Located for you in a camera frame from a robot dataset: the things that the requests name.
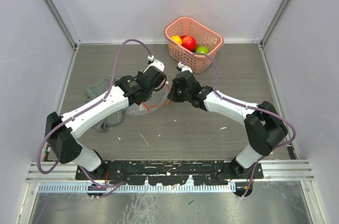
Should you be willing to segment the clear zip bag orange zipper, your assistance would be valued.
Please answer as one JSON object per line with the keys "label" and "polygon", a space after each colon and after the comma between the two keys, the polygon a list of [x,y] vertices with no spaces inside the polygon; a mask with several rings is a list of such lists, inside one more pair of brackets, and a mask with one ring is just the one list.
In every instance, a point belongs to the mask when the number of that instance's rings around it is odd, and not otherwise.
{"label": "clear zip bag orange zipper", "polygon": [[169,86],[169,82],[166,81],[164,87],[158,92],[153,92],[148,101],[142,102],[140,105],[133,104],[127,107],[124,114],[128,116],[146,115],[156,111],[160,107],[167,106],[171,103],[167,98],[170,91],[171,87]]}

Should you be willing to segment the red apple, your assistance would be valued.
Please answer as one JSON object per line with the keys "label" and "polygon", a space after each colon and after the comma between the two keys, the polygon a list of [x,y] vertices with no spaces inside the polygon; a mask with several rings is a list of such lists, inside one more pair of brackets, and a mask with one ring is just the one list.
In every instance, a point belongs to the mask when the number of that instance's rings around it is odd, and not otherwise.
{"label": "red apple", "polygon": [[181,37],[182,39],[182,46],[193,52],[196,49],[197,43],[194,37],[190,36],[190,35],[184,35]]}

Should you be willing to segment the yellow pear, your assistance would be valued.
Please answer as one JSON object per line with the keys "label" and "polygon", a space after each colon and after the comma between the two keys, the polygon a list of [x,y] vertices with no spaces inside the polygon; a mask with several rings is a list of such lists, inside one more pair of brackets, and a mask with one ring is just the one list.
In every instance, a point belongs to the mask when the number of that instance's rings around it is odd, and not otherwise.
{"label": "yellow pear", "polygon": [[174,36],[171,37],[171,39],[172,39],[175,43],[177,43],[177,44],[179,44],[179,45],[182,45],[182,39],[181,39],[181,37],[180,37],[179,35],[174,35]]}

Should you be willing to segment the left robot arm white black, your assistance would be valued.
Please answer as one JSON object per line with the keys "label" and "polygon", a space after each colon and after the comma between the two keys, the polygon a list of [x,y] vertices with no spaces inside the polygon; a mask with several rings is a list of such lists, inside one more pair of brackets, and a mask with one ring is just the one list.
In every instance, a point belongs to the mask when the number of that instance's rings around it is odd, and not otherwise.
{"label": "left robot arm white black", "polygon": [[93,125],[109,115],[150,99],[154,90],[166,81],[164,64],[151,63],[136,76],[123,76],[105,93],[73,111],[58,115],[53,112],[46,122],[47,143],[61,164],[75,163],[95,180],[105,177],[107,164],[95,151],[79,142]]}

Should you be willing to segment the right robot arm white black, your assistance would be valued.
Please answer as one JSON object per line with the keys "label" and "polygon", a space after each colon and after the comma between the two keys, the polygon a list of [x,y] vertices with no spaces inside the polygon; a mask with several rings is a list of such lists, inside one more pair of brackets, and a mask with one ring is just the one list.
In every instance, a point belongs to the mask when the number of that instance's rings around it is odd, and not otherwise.
{"label": "right robot arm white black", "polygon": [[167,98],[177,103],[187,101],[195,108],[221,114],[245,128],[248,143],[231,161],[231,170],[238,178],[245,178],[255,162],[268,156],[288,134],[270,102],[246,103],[229,97],[211,86],[201,86],[187,70],[172,80]]}

